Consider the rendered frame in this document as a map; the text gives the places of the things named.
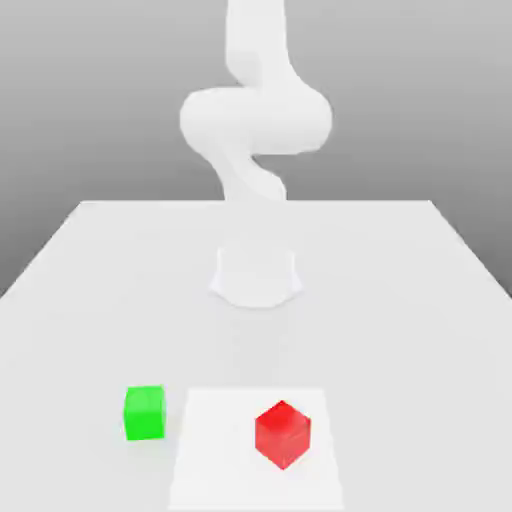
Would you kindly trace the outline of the small red cube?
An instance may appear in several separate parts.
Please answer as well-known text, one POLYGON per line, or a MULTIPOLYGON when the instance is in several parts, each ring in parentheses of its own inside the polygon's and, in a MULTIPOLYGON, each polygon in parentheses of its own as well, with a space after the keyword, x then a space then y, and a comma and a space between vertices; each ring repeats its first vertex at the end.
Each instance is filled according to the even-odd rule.
POLYGON ((256 450, 285 470, 311 445, 311 418, 281 400, 260 414, 254 423, 256 450))

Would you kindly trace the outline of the small green cube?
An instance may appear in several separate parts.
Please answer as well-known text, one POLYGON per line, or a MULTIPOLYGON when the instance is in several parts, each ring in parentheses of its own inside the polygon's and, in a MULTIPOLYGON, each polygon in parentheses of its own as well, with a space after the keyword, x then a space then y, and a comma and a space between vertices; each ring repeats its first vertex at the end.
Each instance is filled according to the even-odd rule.
POLYGON ((166 432, 164 387, 128 387, 123 408, 123 424, 128 441, 163 439, 166 432))

